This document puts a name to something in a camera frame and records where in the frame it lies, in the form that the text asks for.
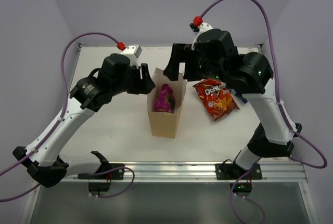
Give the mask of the brown paper bag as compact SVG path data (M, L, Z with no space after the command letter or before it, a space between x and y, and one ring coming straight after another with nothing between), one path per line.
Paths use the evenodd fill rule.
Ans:
M155 69L152 81L156 87L147 96L151 133L156 137L175 138L187 82L182 73L177 73L176 81L171 81L158 68Z

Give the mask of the purple snack bag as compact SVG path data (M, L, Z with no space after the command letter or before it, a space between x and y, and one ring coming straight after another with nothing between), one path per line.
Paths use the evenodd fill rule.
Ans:
M175 98L173 96L173 90L168 84L163 84L155 100L153 110L155 112L174 113L174 109Z

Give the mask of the red Doritos chip bag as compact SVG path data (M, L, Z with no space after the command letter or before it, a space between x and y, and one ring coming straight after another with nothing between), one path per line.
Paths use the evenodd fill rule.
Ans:
M214 122L240 109L229 89L219 80L208 78L196 83L193 88Z

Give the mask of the blue snack bag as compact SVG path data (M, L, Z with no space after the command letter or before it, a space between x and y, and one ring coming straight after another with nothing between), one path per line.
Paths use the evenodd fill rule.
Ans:
M248 100L242 95L242 93L238 92L235 89L232 89L231 87L228 87L228 89L232 95L239 98L244 104L246 104L248 102Z

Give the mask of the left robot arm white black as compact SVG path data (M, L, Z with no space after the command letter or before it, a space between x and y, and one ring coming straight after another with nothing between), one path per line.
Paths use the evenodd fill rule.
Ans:
M75 132L101 107L121 93L149 94L155 84L148 64L132 64L128 55L111 54L87 77L78 80L59 116L27 147L16 147L14 157L28 174L46 188L71 175L102 176L110 173L106 158L92 151L88 159L72 160L60 153Z

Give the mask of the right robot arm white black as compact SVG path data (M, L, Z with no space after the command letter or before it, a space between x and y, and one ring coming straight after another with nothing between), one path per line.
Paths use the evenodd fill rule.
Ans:
M233 161L238 170L249 170L261 158L289 157L299 124L283 117L277 101L274 73L268 59L258 52L241 55L229 32L211 29L201 33L196 42L172 45L170 60L163 74L178 79L180 63L185 65L183 78L199 81L217 78L240 92L254 109L259 126Z

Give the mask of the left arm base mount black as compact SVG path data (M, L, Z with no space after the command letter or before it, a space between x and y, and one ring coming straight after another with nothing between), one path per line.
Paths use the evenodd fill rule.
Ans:
M81 180L104 180L103 182L89 182L88 191L93 195L100 196L103 192L108 192L111 188L112 180L122 180L124 175L123 163L109 163L109 161L98 151L92 151L100 161L98 169L93 174L78 174Z

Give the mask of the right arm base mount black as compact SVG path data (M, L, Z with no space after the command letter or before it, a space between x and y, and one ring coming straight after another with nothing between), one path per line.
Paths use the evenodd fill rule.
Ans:
M227 159L221 163L215 164L215 174L217 180L236 181L246 171L235 165L230 159ZM249 196L252 192L252 183L254 180L262 180L262 172L259 164L255 164L254 169L248 172L239 182L233 186L230 182L229 186L233 190L234 194L241 196Z

